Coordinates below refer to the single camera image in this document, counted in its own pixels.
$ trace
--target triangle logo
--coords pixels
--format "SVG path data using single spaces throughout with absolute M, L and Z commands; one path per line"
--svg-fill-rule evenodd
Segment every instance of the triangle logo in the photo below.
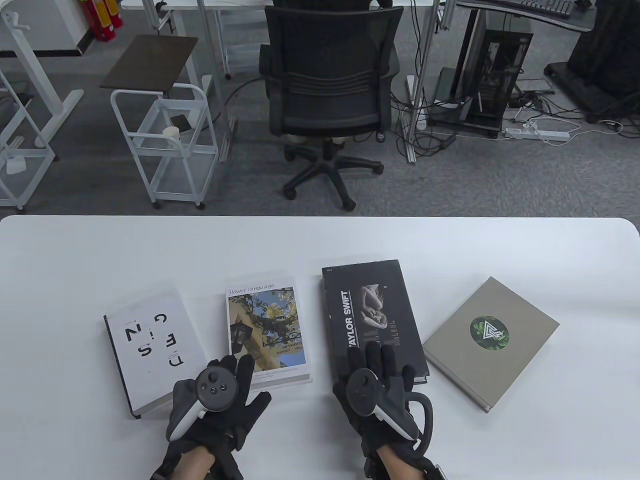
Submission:
M 486 320 L 484 321 L 483 340 L 486 340 L 486 339 L 502 340 L 503 337 L 504 337 L 504 333 L 502 333 L 496 327 L 491 325 L 488 321 Z

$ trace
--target fire extinguisher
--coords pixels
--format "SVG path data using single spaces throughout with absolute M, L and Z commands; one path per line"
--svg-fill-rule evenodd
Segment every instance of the fire extinguisher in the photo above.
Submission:
M 101 42 L 108 42 L 116 37 L 111 17 L 104 0 L 80 0 L 84 14 L 95 37 Z
M 114 28 L 120 28 L 124 25 L 122 16 L 120 16 L 120 9 L 116 0 L 104 0 L 109 10 L 109 16 L 111 17 L 111 23 Z

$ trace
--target book cover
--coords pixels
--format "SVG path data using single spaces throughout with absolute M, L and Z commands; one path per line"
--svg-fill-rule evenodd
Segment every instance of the book cover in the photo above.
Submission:
M 489 412 L 558 325 L 490 277 L 424 343 L 424 353 Z
M 196 378 L 207 366 L 175 289 L 105 315 L 104 322 L 129 409 L 136 418 L 170 401 L 175 382 Z
M 429 376 L 398 260 L 323 268 L 333 362 L 371 341 L 393 346 L 398 368 L 410 364 L 416 383 Z
M 229 351 L 255 360 L 252 388 L 309 381 L 292 278 L 227 289 Z

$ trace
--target green circular logo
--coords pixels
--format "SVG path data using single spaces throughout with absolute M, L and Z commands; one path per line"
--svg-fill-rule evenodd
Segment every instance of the green circular logo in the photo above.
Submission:
M 487 350 L 502 350 L 509 344 L 509 330 L 496 317 L 477 317 L 470 329 L 475 342 Z

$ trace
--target hand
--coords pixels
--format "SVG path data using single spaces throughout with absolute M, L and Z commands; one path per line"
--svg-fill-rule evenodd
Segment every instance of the hand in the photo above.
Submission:
M 349 377 L 360 368 L 368 368 L 378 379 L 388 387 L 389 378 L 397 376 L 396 356 L 392 346 L 380 345 L 377 342 L 370 342 L 366 345 L 364 354 L 357 347 L 349 348 L 347 352 L 349 369 L 342 372 L 339 380 L 333 386 L 333 394 L 336 396 L 344 413 L 346 413 L 349 423 L 362 437 L 362 452 L 370 461 L 365 466 L 365 471 L 372 474 L 374 478 L 389 478 L 394 472 L 404 472 L 398 469 L 399 463 L 405 463 L 421 472 L 427 472 L 430 479 L 440 478 L 438 470 L 432 462 L 418 454 L 413 445 L 415 442 L 405 439 L 387 423 L 378 420 L 375 415 L 361 417 L 353 411 L 346 396 L 346 387 Z M 415 369 L 410 365 L 405 365 L 402 369 L 404 391 L 413 390 L 415 379 Z M 389 466 L 393 465 L 393 471 L 389 471 Z
M 368 368 L 380 379 L 382 384 L 388 386 L 391 376 L 397 375 L 396 356 L 394 349 L 390 345 L 382 345 L 377 342 L 369 342 L 364 353 L 358 347 L 351 347 L 347 351 L 347 360 L 349 369 L 346 372 L 340 372 L 339 380 L 333 385 L 333 394 L 342 405 L 344 413 L 351 426 L 362 437 L 362 453 L 365 457 L 372 454 L 388 444 L 408 443 L 413 445 L 409 440 L 404 439 L 398 432 L 391 428 L 387 423 L 378 420 L 375 415 L 361 417 L 353 411 L 349 401 L 347 400 L 347 382 L 349 377 L 356 370 Z M 402 370 L 404 390 L 410 392 L 413 388 L 413 380 L 415 378 L 415 369 L 410 365 L 405 365 Z
M 251 355 L 243 356 L 239 362 L 233 355 L 227 355 L 221 361 L 209 362 L 208 366 L 214 365 L 226 368 L 236 375 L 236 401 L 224 412 L 207 412 L 203 419 L 193 423 L 182 439 L 203 445 L 215 455 L 215 449 L 223 442 L 228 442 L 231 450 L 242 449 L 246 436 L 271 402 L 271 394 L 260 392 L 249 405 L 246 404 L 255 367 Z
M 208 366 L 214 365 L 235 374 L 238 383 L 235 403 L 224 412 L 207 412 L 204 418 L 193 423 L 182 438 L 170 442 L 163 464 L 152 478 L 167 478 L 176 469 L 183 454 L 195 449 L 202 450 L 202 447 L 215 458 L 216 468 L 221 464 L 222 468 L 234 469 L 234 472 L 226 472 L 227 478 L 239 475 L 230 452 L 242 449 L 246 436 L 271 402 L 271 394 L 261 392 L 249 405 L 246 404 L 255 367 L 255 361 L 250 355 L 245 355 L 239 362 L 233 355 L 228 355 L 220 361 L 209 362 Z M 180 388 L 194 390 L 195 380 L 181 381 Z

